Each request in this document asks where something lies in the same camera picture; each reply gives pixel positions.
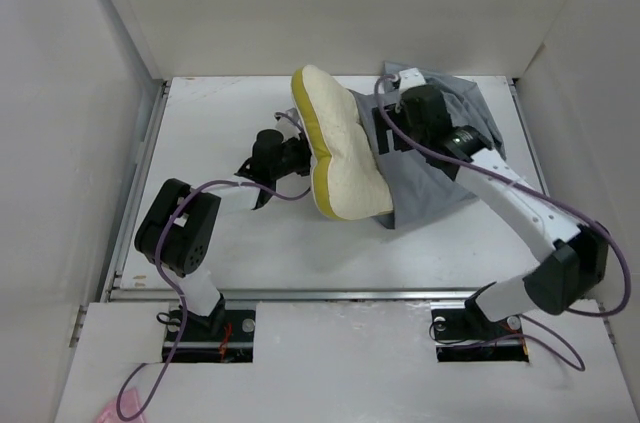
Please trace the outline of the grey pillowcase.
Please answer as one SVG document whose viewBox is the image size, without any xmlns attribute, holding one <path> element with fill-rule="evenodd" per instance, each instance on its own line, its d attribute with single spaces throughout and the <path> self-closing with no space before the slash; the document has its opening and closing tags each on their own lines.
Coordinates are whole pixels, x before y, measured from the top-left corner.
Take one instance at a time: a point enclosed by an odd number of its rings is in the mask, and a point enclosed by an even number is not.
<svg viewBox="0 0 640 423">
<path fill-rule="evenodd" d="M 425 81 L 438 88 L 456 126 L 470 125 L 488 138 L 495 149 L 506 155 L 504 140 L 477 84 L 455 76 L 422 69 Z M 393 211 L 377 216 L 384 228 L 396 230 L 410 224 L 428 224 L 455 205 L 474 195 L 452 182 L 439 169 L 429 165 L 414 149 L 390 151 L 380 155 L 377 150 L 373 110 L 377 101 L 373 94 L 353 94 L 361 125 L 369 139 L 378 169 L 387 182 Z"/>
</svg>

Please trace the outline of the cream yellow pillow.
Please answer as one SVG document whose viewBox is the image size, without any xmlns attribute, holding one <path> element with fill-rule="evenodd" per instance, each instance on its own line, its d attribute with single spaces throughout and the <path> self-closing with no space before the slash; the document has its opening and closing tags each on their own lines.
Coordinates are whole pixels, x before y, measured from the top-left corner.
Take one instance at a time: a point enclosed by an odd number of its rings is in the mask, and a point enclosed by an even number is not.
<svg viewBox="0 0 640 423">
<path fill-rule="evenodd" d="M 391 213 L 389 186 L 354 94 L 314 65 L 296 70 L 291 93 L 311 150 L 311 190 L 320 213 L 341 221 Z"/>
</svg>

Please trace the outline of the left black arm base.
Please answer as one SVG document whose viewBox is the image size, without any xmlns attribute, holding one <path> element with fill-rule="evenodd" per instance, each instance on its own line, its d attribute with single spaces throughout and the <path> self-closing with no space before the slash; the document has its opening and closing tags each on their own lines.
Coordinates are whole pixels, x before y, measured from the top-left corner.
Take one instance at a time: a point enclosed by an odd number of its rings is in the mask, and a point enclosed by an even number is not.
<svg viewBox="0 0 640 423">
<path fill-rule="evenodd" d="M 221 299 L 205 317 L 188 313 L 178 342 L 175 363 L 251 363 L 253 361 L 256 310 L 227 304 Z"/>
</svg>

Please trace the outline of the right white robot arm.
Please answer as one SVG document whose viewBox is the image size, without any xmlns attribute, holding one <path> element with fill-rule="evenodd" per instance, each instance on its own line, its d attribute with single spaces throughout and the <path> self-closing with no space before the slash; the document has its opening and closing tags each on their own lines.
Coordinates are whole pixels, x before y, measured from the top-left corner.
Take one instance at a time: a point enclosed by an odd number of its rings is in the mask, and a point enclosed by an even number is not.
<svg viewBox="0 0 640 423">
<path fill-rule="evenodd" d="M 602 281 L 608 250 L 603 234 L 519 183 L 489 138 L 453 124 L 436 88 L 409 88 L 396 104 L 379 101 L 373 114 L 380 153 L 420 152 L 428 165 L 483 201 L 537 261 L 534 269 L 490 283 L 465 301 L 463 324 L 470 334 L 487 336 L 501 320 L 531 310 L 560 315 Z M 392 145 L 386 130 L 393 133 Z"/>
</svg>

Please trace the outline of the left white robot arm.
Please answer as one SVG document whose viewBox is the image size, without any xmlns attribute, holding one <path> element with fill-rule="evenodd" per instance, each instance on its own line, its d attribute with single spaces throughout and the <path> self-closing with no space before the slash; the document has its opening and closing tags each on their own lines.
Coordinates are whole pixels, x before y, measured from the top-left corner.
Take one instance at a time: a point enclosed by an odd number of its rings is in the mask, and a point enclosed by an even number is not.
<svg viewBox="0 0 640 423">
<path fill-rule="evenodd" d="M 214 180 L 192 188 L 168 179 L 151 203 L 134 237 L 137 252 L 153 264 L 161 278 L 181 299 L 174 325 L 191 328 L 205 340 L 223 330 L 224 297 L 204 267 L 216 221 L 228 214 L 263 208 L 271 199 L 296 201 L 303 196 L 277 192 L 277 182 L 291 174 L 310 173 L 311 150 L 303 130 L 291 136 L 282 131 L 260 131 L 251 154 L 229 180 Z"/>
</svg>

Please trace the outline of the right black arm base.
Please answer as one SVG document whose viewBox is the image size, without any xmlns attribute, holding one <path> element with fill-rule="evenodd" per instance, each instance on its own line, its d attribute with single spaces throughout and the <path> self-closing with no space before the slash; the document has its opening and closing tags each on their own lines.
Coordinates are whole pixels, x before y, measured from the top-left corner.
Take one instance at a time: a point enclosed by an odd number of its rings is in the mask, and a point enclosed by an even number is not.
<svg viewBox="0 0 640 423">
<path fill-rule="evenodd" d="M 430 312 L 428 333 L 439 363 L 529 362 L 519 316 L 491 322 L 463 300 L 431 303 Z"/>
</svg>

